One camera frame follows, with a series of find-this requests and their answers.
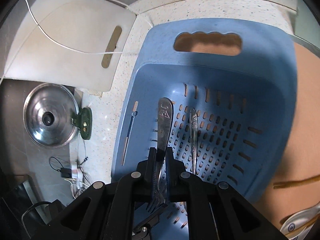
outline brown surface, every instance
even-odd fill
[[[282,162],[255,207],[277,228],[287,215],[320,201],[320,181],[287,189],[273,189],[273,182],[301,180],[320,174],[320,59],[294,45],[298,66],[295,117]]]

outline white cutting board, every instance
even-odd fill
[[[87,52],[105,52],[116,26],[122,33],[115,51],[122,51],[136,18],[106,0],[36,0],[31,10],[50,37]],[[5,69],[12,64],[6,78],[105,92],[111,89],[119,58],[120,54],[113,54],[109,67],[103,68],[103,55],[62,48],[46,38],[27,13],[9,50]]]

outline green object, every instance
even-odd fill
[[[72,124],[79,128],[81,137],[84,140],[91,138],[92,111],[89,107],[81,108],[79,114],[72,113]]]

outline black device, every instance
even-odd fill
[[[167,148],[165,161],[169,201],[187,202],[189,239],[287,239],[226,182],[214,185],[186,172],[183,162],[174,160],[171,147]],[[150,148],[148,160],[139,162],[135,172],[111,184],[95,182],[31,239],[152,239],[152,228],[167,205],[135,227],[133,213],[135,203],[151,201],[155,164],[156,149]]]

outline chopstick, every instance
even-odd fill
[[[285,234],[285,236],[288,239],[294,238],[296,237],[298,234],[300,234],[303,230],[307,229],[308,227],[310,227],[311,225],[313,225],[316,220],[320,217],[320,214],[317,214],[313,219],[311,219],[309,222],[305,223],[304,225],[302,225],[301,227],[298,227],[297,229]]]
[[[317,181],[320,181],[320,175],[316,175],[311,178],[307,178],[307,179],[303,179],[303,180],[275,182],[273,184],[273,189],[299,187],[299,186],[307,185],[307,184],[314,183]]]

